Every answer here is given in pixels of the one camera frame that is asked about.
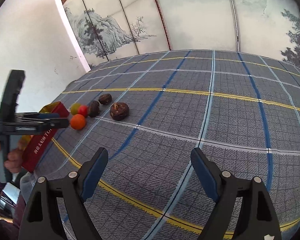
red box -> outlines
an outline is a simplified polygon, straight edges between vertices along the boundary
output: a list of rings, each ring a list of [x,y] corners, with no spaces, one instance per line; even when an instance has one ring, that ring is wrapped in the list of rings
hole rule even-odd
[[[50,105],[44,106],[39,113],[58,113],[60,118],[67,118],[69,111],[61,102],[55,102]],[[34,135],[29,139],[27,136],[23,136],[23,139],[29,141],[26,149],[23,152],[22,166],[29,172],[33,172],[37,166],[44,150],[58,129],[50,129],[42,135]]]

grid pattern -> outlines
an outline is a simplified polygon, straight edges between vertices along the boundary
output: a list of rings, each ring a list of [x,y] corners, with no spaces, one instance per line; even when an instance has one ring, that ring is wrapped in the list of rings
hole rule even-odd
[[[59,130],[54,137],[79,163],[90,160],[99,147],[105,147],[110,159],[102,176],[103,181],[140,203],[160,211],[167,207],[176,190],[189,164],[190,152],[197,145],[192,140],[200,136],[204,123],[207,126],[205,140],[210,142],[204,142],[202,150],[209,160],[214,161],[221,170],[228,170],[238,178],[251,179],[257,175],[263,181],[267,180],[269,164],[265,149],[265,132],[257,102],[212,96],[210,114],[204,120],[208,96],[182,91],[173,93],[147,90],[162,88],[167,83],[167,89],[208,91],[212,51],[191,50],[188,57],[197,58],[184,59],[188,52],[188,50],[172,51],[158,62],[156,60],[160,59],[164,52],[115,60],[96,66],[93,71],[105,69],[85,74],[79,81],[93,79],[73,82],[68,85],[65,92],[89,88],[127,88],[153,65],[151,71],[132,87],[145,90],[110,92],[113,102],[123,95],[119,101],[127,103],[130,108],[129,116],[122,122],[107,120],[111,119],[108,112],[111,105],[100,105],[101,119],[87,118],[87,125],[83,130],[75,131],[67,128]],[[275,80],[275,77],[266,66],[263,66],[263,61],[255,55],[240,55],[251,75],[258,76],[253,79],[261,99],[290,105],[290,100],[280,83],[271,81]],[[290,71],[300,75],[293,66],[268,58],[264,60],[269,66],[279,68],[272,70],[281,82],[300,86],[300,77],[287,73]],[[177,67],[180,67],[178,71],[170,70]],[[216,51],[215,71],[224,73],[214,73],[214,92],[257,97],[236,52]],[[296,107],[300,107],[300,89],[283,85]],[[88,104],[105,93],[108,92],[61,94],[55,101],[61,100],[67,108],[70,108],[76,101]],[[270,196],[280,223],[287,223],[300,217],[300,123],[293,109],[268,104],[263,104],[263,107],[273,156]],[[147,131],[136,129],[140,120],[142,127],[146,127]],[[50,143],[36,173],[54,179],[77,170],[70,161],[65,161],[66,157]],[[206,196],[195,172],[182,188],[185,190],[181,198],[175,201],[175,207],[170,214],[194,226],[204,226],[214,202]],[[229,231],[235,228],[241,201],[237,198]],[[59,204],[61,217],[64,219],[65,207],[62,201]],[[86,201],[85,206],[103,239],[141,239],[157,218],[100,186],[97,187],[93,197]],[[65,226],[73,235],[69,221],[65,222]],[[293,234],[294,228],[284,233],[287,239]],[[182,224],[179,228],[166,222],[156,230],[153,239],[196,239],[198,236],[184,230]]]

person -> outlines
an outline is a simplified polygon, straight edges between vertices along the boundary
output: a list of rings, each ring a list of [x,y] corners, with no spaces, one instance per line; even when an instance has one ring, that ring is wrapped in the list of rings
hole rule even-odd
[[[25,149],[26,142],[20,140],[18,148],[11,151],[8,154],[8,160],[5,161],[4,166],[11,173],[18,173],[21,170],[22,154]],[[5,183],[0,183],[0,193],[5,187]],[[24,213],[26,203],[21,195],[19,194],[17,204],[15,206],[15,212],[13,217],[13,223],[9,223],[5,220],[0,220],[0,240],[17,240],[19,235],[19,228]]]

painted mountain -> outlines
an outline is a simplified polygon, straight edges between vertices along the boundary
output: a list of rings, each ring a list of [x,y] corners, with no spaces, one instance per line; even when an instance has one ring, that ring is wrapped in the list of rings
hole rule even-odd
[[[73,16],[67,7],[65,11],[84,53],[104,57],[106,54],[114,53],[119,47],[133,42],[133,38],[127,35],[111,16],[102,18],[93,9],[88,9],[78,16]]]

orange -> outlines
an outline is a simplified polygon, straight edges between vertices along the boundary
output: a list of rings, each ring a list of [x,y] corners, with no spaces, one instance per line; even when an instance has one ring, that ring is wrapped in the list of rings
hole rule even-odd
[[[75,130],[81,130],[86,126],[86,119],[81,114],[76,114],[71,118],[70,125]]]

